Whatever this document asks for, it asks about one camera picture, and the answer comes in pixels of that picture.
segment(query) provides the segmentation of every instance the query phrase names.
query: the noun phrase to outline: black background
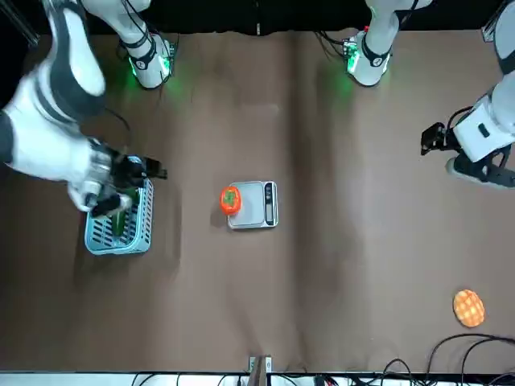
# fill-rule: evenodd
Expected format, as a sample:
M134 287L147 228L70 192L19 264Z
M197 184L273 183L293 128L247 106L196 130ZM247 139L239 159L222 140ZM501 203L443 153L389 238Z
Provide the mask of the black background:
M50 32L39 0L13 2L40 34ZM502 0L434 0L414 12L406 30L470 30L482 27ZM362 29L370 20L365 0L154 0L143 17L162 32L236 31L261 35L276 31L338 31ZM113 34L100 19L88 15L90 34ZM3 77L0 105L12 96L22 71L27 44L0 12L0 34L4 53L0 61Z

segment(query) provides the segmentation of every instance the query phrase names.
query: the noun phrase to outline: digital scale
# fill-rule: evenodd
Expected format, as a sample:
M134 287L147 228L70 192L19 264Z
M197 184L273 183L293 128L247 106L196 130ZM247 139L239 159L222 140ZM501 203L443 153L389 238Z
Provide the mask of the digital scale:
M231 183L241 194L241 209L227 216L231 229L273 228L279 223L277 185L273 181Z

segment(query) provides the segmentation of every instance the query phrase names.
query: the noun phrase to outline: tomato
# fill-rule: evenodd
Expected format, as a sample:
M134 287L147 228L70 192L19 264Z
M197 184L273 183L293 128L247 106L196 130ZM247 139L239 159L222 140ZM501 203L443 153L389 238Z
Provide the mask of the tomato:
M220 207L227 216L236 215L241 209L241 195L237 187L225 187L220 193Z

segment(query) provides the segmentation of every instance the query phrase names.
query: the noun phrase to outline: black cable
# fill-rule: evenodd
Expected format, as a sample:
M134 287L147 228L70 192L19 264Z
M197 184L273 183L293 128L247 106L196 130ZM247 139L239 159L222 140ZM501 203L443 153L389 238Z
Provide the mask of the black cable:
M502 380L503 378L505 378L507 376L512 376L513 378L515 378L515 372L506 372L505 374L501 374L500 376L498 376L498 377L494 378L493 380L491 380L490 382L488 382L487 386L492 386L492 385L496 384L497 381Z
M129 56L129 52L127 52L125 46L123 45L123 42L121 39L118 40L118 45L116 46L116 51L114 52L116 54L116 57L121 62L124 62L127 60L127 57Z
M466 113L470 110L472 110L472 106L463 107L462 109L459 109L458 111L454 112L451 117L449 118L449 122L447 123L447 131L451 129L452 122L454 121L454 118L459 116L461 113Z
M180 41L180 34L177 34L177 39L175 40L175 43L174 43L175 55L177 55L177 51L179 50L179 41Z
M387 374L388 369L389 369L389 368L390 368L390 366L392 366L394 363L401 363L401 364L406 368L406 370L408 371L408 377L409 377L409 379L410 379L410 380L412 380L412 379L413 379L413 375L411 374L411 369L410 369L410 367L408 366L408 364L407 364L404 360L402 360L402 359L400 359L400 358L395 358L395 359L390 360L390 361L388 362L388 364L386 364L385 369L383 370L383 374ZM384 380L385 380L385 378L384 378L384 377L382 377L382 378L381 378L381 386L383 385L383 381L384 381Z
M220 386L222 384L222 380L224 380L225 378L227 378L227 376L222 376L216 386Z
M342 42L341 40L333 39L331 36L328 35L328 33L326 31L317 31L316 33L320 34L329 43L337 44L339 46L343 46L344 45L344 42Z
M168 58L170 58L170 50L168 50L168 46L164 43L164 39L163 37L161 36L161 34L159 33L159 31L154 27L152 26L152 24L150 24L149 22L147 22L140 14L139 12L136 11L136 9L134 8L134 6L131 4L131 2L129 0L122 0L122 2L126 2L127 4L129 4L129 7L130 9L146 24L146 27L147 28L152 28L154 30L154 33L159 36L159 38L161 39L161 42L163 43L164 47L167 49L167 56ZM136 24L136 27L138 27L138 29L144 33L141 29L141 27L132 19L132 17L130 16L130 12L127 10L127 14L129 15L130 19L133 21L134 24Z
M436 351L445 343L445 342L449 342L453 339L458 339L458 338L465 338L465 337L468 337L468 338L484 338L483 340L481 340L482 343L485 343L485 341L493 341L493 340L497 340L497 341L501 341L501 342L505 342L505 343L508 343L508 344L512 344L512 345L515 345L515 339L513 338L507 338L507 337L504 337L504 336L498 336L498 335L489 335L489 334L457 334L457 335L452 335L452 336L449 336L443 340L441 340L436 346L435 348L433 348L433 351L431 352L431 355L429 357L429 361L427 363L427 369L426 369L426 379L425 379L425 384L427 384L427 381L429 379L429 373L431 372L431 365L433 363L433 358L435 357L435 354L436 354ZM472 348L469 347L467 353L466 353L466 356L468 356L468 353L473 349L473 347L476 347L478 346L479 342L476 342L474 345L472 345Z
M417 8L418 0L413 0L413 4L411 5L411 8L409 10L409 13L402 18L402 21L399 24L399 30L404 28L406 26L406 23L408 20L410 20L411 14L413 14L413 11Z
M515 346L515 342L512 342L512 339L507 339L505 337L497 337L497 336L493 336L491 338L488 338L488 339L483 339L483 340L480 340L479 342L475 342L474 344L472 344L467 351L465 351L465 355L463 356L463 360L461 362L461 386L463 386L464 384L464 378L465 378L465 363L467 362L467 358L469 356L469 354L471 353L471 351L483 344L483 343L487 343L487 342L504 342L504 343L507 343L507 344L511 344L511 345L514 345Z
M375 372L373 374L373 379L369 382L362 381L358 376L354 376L354 374L348 374L347 377L352 381L352 384L350 386L365 386L366 384L371 384L373 381L377 380L377 377L375 376Z
M109 107L105 107L105 111L107 111L109 114L113 115L114 117L118 118L123 123L123 126L125 127L125 129L129 133L131 133L132 130L130 128L129 122L124 117L122 117L120 114L118 114L116 111L110 109Z
M325 54L325 57L328 58L328 60L334 59L336 56L332 52L328 50L328 48L323 43L322 38L320 35L318 35L316 32L314 32L316 39L319 41L320 46L322 47L323 53Z
M139 19L146 24L145 20L143 20L143 18L139 15L139 13L136 11L136 9L133 7L133 5L130 3L129 0L120 0L120 1L122 2L123 7L126 9L127 16L129 16L130 21L139 29L139 31L143 34L143 36L146 37L146 39L148 40L148 43L150 43L150 45L152 45L152 40L150 40L149 34L146 34L145 31L142 30L142 28L139 26L139 24L136 23L136 20L134 20L134 18L130 14L129 9L127 8L127 4L129 4L132 11L139 17Z
M145 378L143 380L143 382L141 382L138 386L143 386L144 383L146 383L150 378L153 378L155 376L157 376L158 374L150 374L147 378Z
M283 374L274 374L274 375L278 376L280 378L283 378L284 380L287 380L288 382L290 382L294 386L297 386L297 384L291 378L288 378L287 376L284 376Z
M338 382L336 382L336 380L329 374L322 374L322 377L327 384L331 384L331 386L339 386Z
M345 59L344 53L342 51L339 51L338 47L341 47L344 45L344 42L334 40L333 38L329 37L327 33L323 31L316 31L314 32L317 39L319 39L319 42L321 42L321 39L325 40L327 43L329 43L329 46L332 48L332 50L335 52L336 56ZM327 48L323 43L320 43L324 49L324 52L327 52Z
M130 20L132 21L132 23L134 23L134 25L139 29L139 31L143 34L143 36L146 36L146 39L148 40L148 42L150 43L150 45L152 46L152 43L153 41L150 40L150 36L151 36L151 30L150 29L153 29L154 30L154 33L161 39L161 42L163 43L163 46L166 48L167 50L167 60L170 61L171 60L171 55L170 55L170 50L168 49L168 46L166 45L165 43L165 40L163 39L163 37L161 36L161 34L158 32L158 30L156 28L154 28L149 22L147 22L140 14L139 12L136 11L136 9L134 8L134 6L132 5L132 3L129 1L129 0L120 0L122 2L122 5L123 7L126 9L127 11L127 15L129 16ZM136 21L134 20L134 18L132 17L132 15L130 14L130 11L129 9L127 8L127 5L129 5L130 9L139 17L139 19L144 22L146 24L146 28L149 30L149 33L146 34L145 31L139 26L138 23L136 23ZM171 71L168 72L168 75L166 78L163 79L163 74L161 74L161 79L162 79L162 82L161 82L161 85L163 85L164 83L166 83L168 81L168 79L170 78L171 76Z
M134 382L136 382L136 379L138 378L138 376L139 376L139 372L134 374L134 378L132 379L132 382L130 383L130 386L134 386Z

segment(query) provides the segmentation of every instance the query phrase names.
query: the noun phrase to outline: green led light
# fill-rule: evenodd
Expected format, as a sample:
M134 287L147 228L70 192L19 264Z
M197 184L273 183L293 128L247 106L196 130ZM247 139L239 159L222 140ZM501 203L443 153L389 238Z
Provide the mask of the green led light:
M165 76L168 76L168 74L170 74L170 60L164 59L160 56L159 63L161 64L161 68L163 69Z
M388 61L389 61L390 56L391 56L390 54L388 54L388 56L386 56L385 66L383 67L383 74L386 72L386 69L388 68Z
M360 59L360 53L355 52L347 61L347 72L353 74L356 71L357 61Z
M132 64L132 60L130 60L130 58L129 58L129 63L130 63L130 66L132 67L132 74L133 74L134 76L137 76L137 75L136 75L136 68L134 68L134 65Z

